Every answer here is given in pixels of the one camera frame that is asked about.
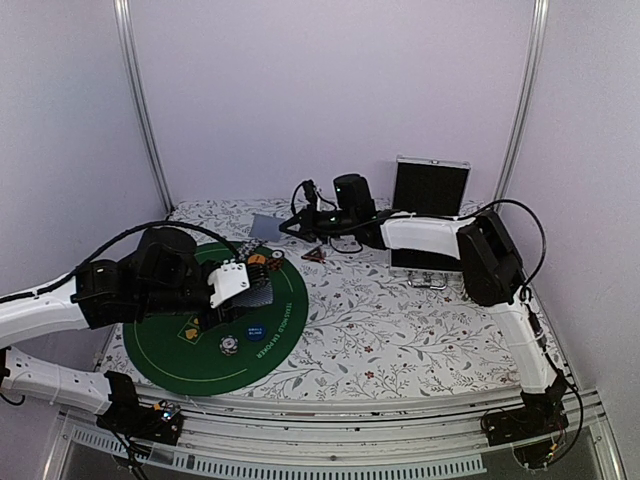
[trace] white wall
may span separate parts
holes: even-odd
[[[0,45],[1,296],[55,278],[162,212],[113,2],[0,2]],[[55,335],[24,349],[88,367],[103,339],[104,332]],[[0,478],[37,477],[56,411],[0,402]]]
[[[490,199],[533,1],[131,2],[178,200],[288,196],[343,173],[389,195],[397,154],[468,161]]]
[[[598,387],[630,479],[640,478],[639,52],[637,1],[551,2],[509,190],[546,226],[536,288],[583,386]],[[533,264],[535,229],[510,218]]]

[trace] white poker chip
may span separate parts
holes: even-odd
[[[227,335],[220,340],[220,351],[227,356],[238,353],[238,339],[233,335]]]

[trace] floral tablecloth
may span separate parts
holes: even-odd
[[[377,201],[379,208],[385,203]],[[476,207],[465,204],[467,211]],[[171,219],[243,241],[254,213],[287,218],[289,200],[184,202]],[[209,241],[199,234],[196,239]],[[414,289],[406,278],[389,274],[388,252],[365,248],[340,254],[323,247],[326,262],[319,264],[300,258],[314,245],[290,236],[267,246],[285,251],[306,282],[307,327],[276,370],[228,395],[309,400],[428,397],[518,383],[501,333],[485,309],[467,299],[461,276],[452,276],[442,291]],[[349,241],[336,246],[357,247]],[[548,337],[558,362],[550,332]],[[100,370],[123,372],[135,382],[150,384],[128,359],[121,327],[107,346]]]

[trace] blue button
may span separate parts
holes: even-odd
[[[264,340],[264,337],[267,336],[267,327],[258,323],[256,325],[251,325],[247,328],[247,339],[252,342],[259,342],[260,340]]]

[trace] round green mat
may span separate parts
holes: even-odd
[[[271,250],[261,247],[257,253],[268,257]],[[232,255],[221,244],[212,243],[198,247],[196,258],[202,262]],[[259,380],[293,350],[309,309],[304,281],[291,263],[285,261],[281,270],[270,272],[270,278],[273,304],[204,333],[199,332],[192,315],[158,315],[125,325],[124,345],[129,358],[153,383],[183,395],[217,395]],[[267,335],[261,341],[250,341],[247,328],[257,324],[266,327]],[[226,335],[238,339],[235,355],[226,356],[220,351],[220,340]]]

